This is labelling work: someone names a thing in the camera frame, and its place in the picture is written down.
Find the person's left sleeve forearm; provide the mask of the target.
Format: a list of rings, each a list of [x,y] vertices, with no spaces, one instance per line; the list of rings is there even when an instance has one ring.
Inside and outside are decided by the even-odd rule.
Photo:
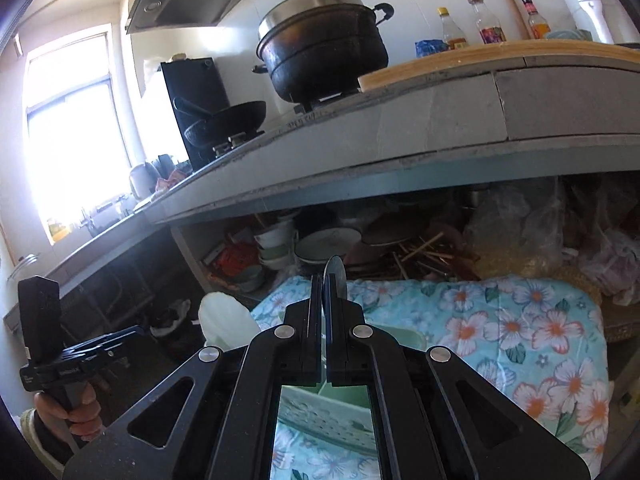
[[[73,456],[72,448],[52,434],[34,408],[21,414],[20,428],[40,463],[54,475],[55,479],[61,479],[66,463]]]

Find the person's left hand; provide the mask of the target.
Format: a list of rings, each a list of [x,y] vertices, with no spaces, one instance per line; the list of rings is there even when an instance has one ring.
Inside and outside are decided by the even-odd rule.
[[[93,386],[88,382],[82,390],[79,404],[71,411],[66,411],[57,400],[44,392],[36,393],[34,401],[35,410],[43,425],[63,442],[70,442],[72,437],[90,442],[105,429],[101,418],[101,405]]]

